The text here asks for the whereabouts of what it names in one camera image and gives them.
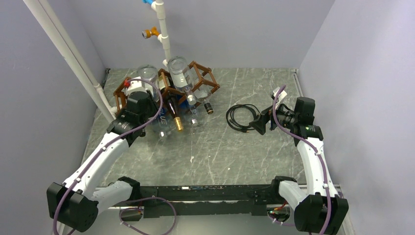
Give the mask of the clear glass bottle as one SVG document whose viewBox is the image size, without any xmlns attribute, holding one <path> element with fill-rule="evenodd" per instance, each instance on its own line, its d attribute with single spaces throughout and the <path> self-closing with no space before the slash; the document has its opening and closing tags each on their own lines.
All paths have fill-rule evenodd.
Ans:
<svg viewBox="0 0 415 235">
<path fill-rule="evenodd" d="M 156 67 L 152 65 L 143 65 L 138 67 L 137 75 L 148 82 L 151 82 L 155 87 L 149 85 L 148 83 L 142 83 L 142 86 L 146 91 L 150 92 L 153 96 L 153 100 L 158 102 L 160 97 L 158 95 L 159 90 L 159 75 Z"/>
<path fill-rule="evenodd" d="M 187 61 L 182 56 L 172 57 L 167 63 L 172 81 L 177 90 L 185 94 L 189 105 L 197 103 L 192 89 L 194 87 L 194 76 L 190 72 Z"/>
</svg>

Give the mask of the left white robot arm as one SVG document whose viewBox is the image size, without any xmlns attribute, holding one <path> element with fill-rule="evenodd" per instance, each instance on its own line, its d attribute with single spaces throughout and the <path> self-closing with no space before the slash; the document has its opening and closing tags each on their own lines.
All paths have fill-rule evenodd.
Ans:
<svg viewBox="0 0 415 235">
<path fill-rule="evenodd" d="M 156 119 L 160 111 L 161 106 L 149 91 L 132 92 L 87 160 L 63 183 L 52 183 L 48 187 L 47 204 L 55 235 L 59 233 L 58 223 L 84 232 L 100 213 L 113 205 L 124 201 L 133 206 L 140 201 L 140 183 L 129 177 L 121 177 L 101 190 L 96 187 L 118 157 L 145 135 L 145 126 Z"/>
</svg>

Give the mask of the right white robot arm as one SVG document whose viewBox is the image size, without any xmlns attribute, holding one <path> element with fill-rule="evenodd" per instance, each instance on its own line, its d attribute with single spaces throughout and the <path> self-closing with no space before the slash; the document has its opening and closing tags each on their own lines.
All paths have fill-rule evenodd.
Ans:
<svg viewBox="0 0 415 235">
<path fill-rule="evenodd" d="M 299 97 L 295 108 L 279 104 L 270 106 L 249 123 L 260 134 L 265 134 L 266 124 L 271 129 L 279 127 L 294 138 L 301 156 L 306 176 L 307 190 L 300 188 L 292 177 L 276 176 L 270 189 L 275 203 L 284 200 L 293 210 L 294 225 L 298 231 L 335 235 L 346 217 L 348 201 L 341 198 L 331 181 L 324 157 L 322 130 L 314 125 L 315 101 Z"/>
</svg>

